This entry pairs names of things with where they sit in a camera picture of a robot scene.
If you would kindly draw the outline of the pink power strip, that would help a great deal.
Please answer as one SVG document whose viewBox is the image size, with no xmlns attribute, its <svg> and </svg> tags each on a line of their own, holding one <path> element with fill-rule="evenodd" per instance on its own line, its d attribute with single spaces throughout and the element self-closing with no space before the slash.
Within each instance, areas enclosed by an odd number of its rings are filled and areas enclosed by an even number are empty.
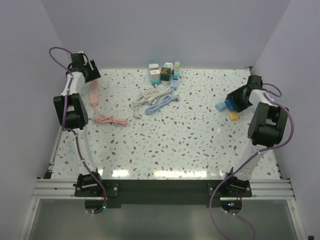
<svg viewBox="0 0 320 240">
<path fill-rule="evenodd" d="M 114 116 L 106 116 L 99 112 L 98 105 L 100 103 L 99 84 L 97 80 L 90 82 L 90 104 L 92 105 L 95 114 L 92 119 L 98 124 L 115 124 L 119 126 L 126 126 L 128 124 L 127 119 L 117 118 Z"/>
</svg>

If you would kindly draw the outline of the blue cube socket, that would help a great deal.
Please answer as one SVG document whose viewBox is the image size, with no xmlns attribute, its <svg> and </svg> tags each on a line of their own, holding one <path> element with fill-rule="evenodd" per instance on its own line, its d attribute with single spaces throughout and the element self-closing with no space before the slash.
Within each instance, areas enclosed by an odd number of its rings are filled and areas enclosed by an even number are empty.
<svg viewBox="0 0 320 240">
<path fill-rule="evenodd" d="M 224 101 L 224 103 L 225 103 L 226 107 L 228 108 L 228 110 L 233 111 L 233 112 L 237 112 L 236 104 L 232 98 L 226 99 Z"/>
</svg>

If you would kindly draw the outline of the yellow plug adapter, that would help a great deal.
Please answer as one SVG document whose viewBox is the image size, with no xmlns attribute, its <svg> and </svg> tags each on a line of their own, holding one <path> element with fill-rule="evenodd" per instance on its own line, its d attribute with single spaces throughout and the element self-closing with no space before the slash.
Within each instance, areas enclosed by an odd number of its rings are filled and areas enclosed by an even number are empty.
<svg viewBox="0 0 320 240">
<path fill-rule="evenodd" d="M 228 116 L 231 122 L 234 122 L 240 119 L 239 115 L 236 112 L 230 112 Z"/>
</svg>

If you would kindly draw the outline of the light blue plug adapter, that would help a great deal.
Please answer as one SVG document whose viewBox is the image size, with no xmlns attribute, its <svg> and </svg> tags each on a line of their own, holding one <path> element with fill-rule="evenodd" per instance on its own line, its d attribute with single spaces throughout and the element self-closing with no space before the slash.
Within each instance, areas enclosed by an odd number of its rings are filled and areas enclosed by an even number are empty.
<svg viewBox="0 0 320 240">
<path fill-rule="evenodd" d="M 215 108 L 219 111 L 222 112 L 227 108 L 226 104 L 224 102 L 219 102 L 215 105 Z"/>
</svg>

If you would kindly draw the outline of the light blue power strip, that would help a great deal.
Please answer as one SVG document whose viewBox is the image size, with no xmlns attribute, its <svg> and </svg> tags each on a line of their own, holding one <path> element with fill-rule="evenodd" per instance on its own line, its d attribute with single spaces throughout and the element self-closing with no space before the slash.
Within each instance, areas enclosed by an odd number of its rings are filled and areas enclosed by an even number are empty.
<svg viewBox="0 0 320 240">
<path fill-rule="evenodd" d="M 171 102 L 178 102 L 180 100 L 180 95 L 179 94 L 175 94 L 175 91 L 177 90 L 179 86 L 179 81 L 178 79 L 172 79 L 170 81 L 170 89 L 171 89 L 171 94 L 164 96 L 160 101 L 158 101 L 155 104 L 152 104 L 151 106 L 147 107 L 145 109 L 145 114 L 146 115 L 151 115 L 153 113 L 155 113 L 156 111 L 160 110 L 162 107 L 164 107 L 165 105 L 170 104 Z"/>
</svg>

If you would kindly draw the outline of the teal plug adapter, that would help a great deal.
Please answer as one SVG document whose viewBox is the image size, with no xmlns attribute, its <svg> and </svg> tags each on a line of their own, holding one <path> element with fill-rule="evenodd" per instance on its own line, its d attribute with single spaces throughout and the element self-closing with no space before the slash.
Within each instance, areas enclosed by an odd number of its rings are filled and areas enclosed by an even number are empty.
<svg viewBox="0 0 320 240">
<path fill-rule="evenodd" d="M 174 80 L 178 80 L 179 75 L 180 75 L 180 71 L 179 71 L 179 70 L 175 70 L 175 71 L 173 72 L 173 79 L 174 79 Z"/>
</svg>

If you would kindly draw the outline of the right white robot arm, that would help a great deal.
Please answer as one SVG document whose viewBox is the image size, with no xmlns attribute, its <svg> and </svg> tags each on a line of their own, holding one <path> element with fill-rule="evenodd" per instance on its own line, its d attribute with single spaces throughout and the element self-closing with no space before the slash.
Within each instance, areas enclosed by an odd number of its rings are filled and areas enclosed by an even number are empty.
<svg viewBox="0 0 320 240">
<path fill-rule="evenodd" d="M 249 107 L 255 107 L 248 126 L 248 145 L 236 170 L 226 174 L 220 196 L 236 196 L 250 191 L 250 179 L 258 162 L 265 152 L 280 144 L 285 132 L 288 110 L 276 105 L 263 88 L 261 76 L 250 75 L 247 83 L 229 93 L 225 99 L 226 106 L 234 113 L 240 113 Z"/>
</svg>

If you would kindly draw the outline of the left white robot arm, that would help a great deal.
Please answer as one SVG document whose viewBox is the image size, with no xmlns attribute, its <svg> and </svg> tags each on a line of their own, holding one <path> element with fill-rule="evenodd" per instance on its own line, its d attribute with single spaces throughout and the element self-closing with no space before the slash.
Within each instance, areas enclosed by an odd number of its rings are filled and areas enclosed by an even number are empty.
<svg viewBox="0 0 320 240">
<path fill-rule="evenodd" d="M 85 84 L 101 77 L 93 60 L 80 51 L 71 53 L 71 63 L 65 68 L 66 84 L 62 93 L 53 98 L 53 104 L 64 131 L 74 137 L 74 148 L 78 155 L 78 177 L 75 187 L 77 197 L 102 197 L 104 184 L 89 146 L 89 117 L 81 98 Z"/>
</svg>

